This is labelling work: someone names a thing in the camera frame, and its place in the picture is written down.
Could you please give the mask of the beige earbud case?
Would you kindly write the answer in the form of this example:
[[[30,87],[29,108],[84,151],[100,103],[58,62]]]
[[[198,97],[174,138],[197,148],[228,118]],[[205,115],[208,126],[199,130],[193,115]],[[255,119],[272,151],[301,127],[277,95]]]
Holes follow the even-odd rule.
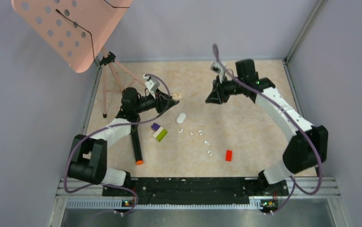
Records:
[[[184,98],[182,93],[172,93],[171,97],[173,100],[182,100]]]

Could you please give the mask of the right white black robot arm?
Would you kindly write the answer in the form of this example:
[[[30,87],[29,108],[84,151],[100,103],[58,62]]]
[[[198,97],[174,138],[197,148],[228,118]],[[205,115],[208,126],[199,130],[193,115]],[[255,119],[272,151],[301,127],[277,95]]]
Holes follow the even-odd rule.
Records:
[[[270,195],[276,190],[277,183],[326,161],[328,131],[323,125],[315,126],[296,112],[270,79],[259,78],[252,59],[238,61],[235,65],[237,77],[228,80],[226,73],[232,71],[218,60],[212,63],[211,70],[217,76],[205,102],[220,105],[231,95],[244,95],[262,107],[281,129],[288,142],[282,159],[258,174],[258,190]]]

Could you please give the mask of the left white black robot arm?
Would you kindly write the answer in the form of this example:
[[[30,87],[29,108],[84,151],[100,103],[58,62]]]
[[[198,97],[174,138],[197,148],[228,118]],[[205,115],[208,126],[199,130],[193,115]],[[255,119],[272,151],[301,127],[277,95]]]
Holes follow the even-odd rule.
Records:
[[[122,91],[121,103],[119,112],[108,126],[89,137],[81,134],[74,137],[71,147],[73,155],[67,176],[91,184],[114,185],[114,190],[124,196],[130,193],[132,183],[126,179],[128,172],[107,167],[108,148],[121,138],[130,135],[135,158],[141,161],[139,114],[154,109],[162,115],[179,101],[159,89],[142,96],[135,88],[128,87]]]

